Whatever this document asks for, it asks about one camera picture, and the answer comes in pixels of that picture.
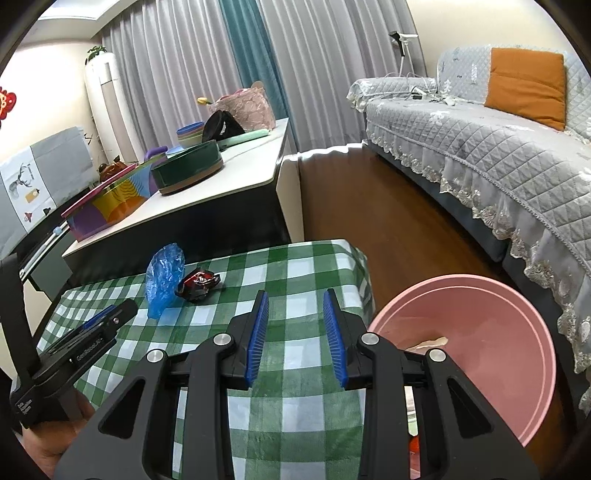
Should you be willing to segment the person's left hand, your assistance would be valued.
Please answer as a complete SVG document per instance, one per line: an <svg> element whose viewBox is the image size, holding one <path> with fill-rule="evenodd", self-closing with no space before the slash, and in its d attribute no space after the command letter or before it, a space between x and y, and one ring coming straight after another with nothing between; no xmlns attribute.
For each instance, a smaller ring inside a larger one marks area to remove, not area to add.
<svg viewBox="0 0 591 480"><path fill-rule="evenodd" d="M50 479L64 452L95 412L88 399L79 391L76 391L76 400L82 415L80 420L44 422L23 430L21 444L24 450Z"/></svg>

